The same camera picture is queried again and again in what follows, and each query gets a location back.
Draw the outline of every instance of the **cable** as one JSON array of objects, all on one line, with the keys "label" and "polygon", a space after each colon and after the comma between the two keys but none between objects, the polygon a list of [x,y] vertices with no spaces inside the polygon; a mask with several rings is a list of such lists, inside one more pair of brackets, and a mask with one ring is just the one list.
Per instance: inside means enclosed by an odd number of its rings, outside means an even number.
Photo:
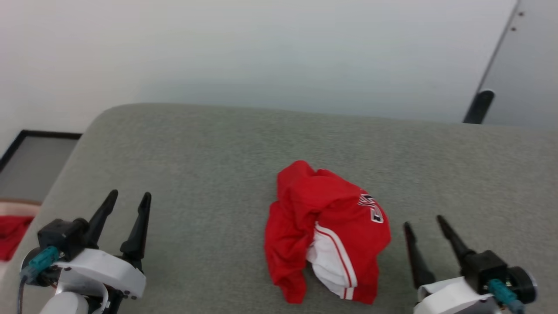
[{"label": "cable", "polygon": [[25,287],[25,281],[27,280],[27,276],[21,277],[20,281],[20,288],[17,292],[17,314],[22,313],[23,308],[23,288]]},{"label": "cable", "polygon": [[512,314],[525,314],[525,305],[517,299],[517,294],[499,279],[491,279],[488,282],[488,292],[493,294],[496,300],[506,305]]}]

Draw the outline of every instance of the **white robot bracket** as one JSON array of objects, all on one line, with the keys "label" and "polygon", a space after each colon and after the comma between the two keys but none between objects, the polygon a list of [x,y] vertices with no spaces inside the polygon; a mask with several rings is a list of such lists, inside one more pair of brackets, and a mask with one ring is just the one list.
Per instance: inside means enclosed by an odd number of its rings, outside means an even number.
[{"label": "white robot bracket", "polygon": [[117,197],[118,191],[111,191],[89,222],[81,218],[73,222],[56,219],[37,233],[40,247],[27,254],[23,273],[45,248],[54,247],[60,253],[59,260],[27,280],[27,284],[35,286],[56,287],[55,295],[41,314],[116,314],[122,299],[143,296],[146,277],[141,259],[145,253],[151,195],[143,196],[136,223],[120,248],[122,256],[110,255],[97,245]]},{"label": "white robot bracket", "polygon": [[418,288],[414,314],[501,314],[494,295],[478,294],[464,277],[425,284]]}]

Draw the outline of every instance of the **red jersey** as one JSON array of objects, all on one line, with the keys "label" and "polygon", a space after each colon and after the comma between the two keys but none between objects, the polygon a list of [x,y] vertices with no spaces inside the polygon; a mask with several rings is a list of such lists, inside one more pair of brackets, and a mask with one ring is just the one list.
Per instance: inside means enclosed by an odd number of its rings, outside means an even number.
[{"label": "red jersey", "polygon": [[289,303],[306,293],[306,261],[340,298],[372,304],[378,291],[376,256],[389,244],[382,207],[366,191],[299,160],[279,172],[265,245],[273,283]]}]

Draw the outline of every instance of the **gray fabric surface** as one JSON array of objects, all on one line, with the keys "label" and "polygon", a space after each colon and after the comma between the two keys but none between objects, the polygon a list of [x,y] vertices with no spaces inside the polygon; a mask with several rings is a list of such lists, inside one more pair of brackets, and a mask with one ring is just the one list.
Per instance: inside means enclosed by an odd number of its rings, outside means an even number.
[{"label": "gray fabric surface", "polygon": [[[100,247],[112,254],[153,195],[141,300],[119,313],[411,313],[416,302],[402,224],[411,221],[439,279],[458,265],[435,215],[473,249],[492,249],[537,279],[529,313],[553,313],[558,294],[558,134],[506,127],[176,104],[103,113],[79,141],[15,255],[0,290],[15,311],[17,267],[54,218],[89,219],[111,189],[120,197]],[[374,195],[391,245],[378,257],[370,307],[336,298],[306,270],[302,305],[272,285],[263,253],[277,172],[297,159],[330,169]],[[25,314],[51,288],[26,288]]]}]

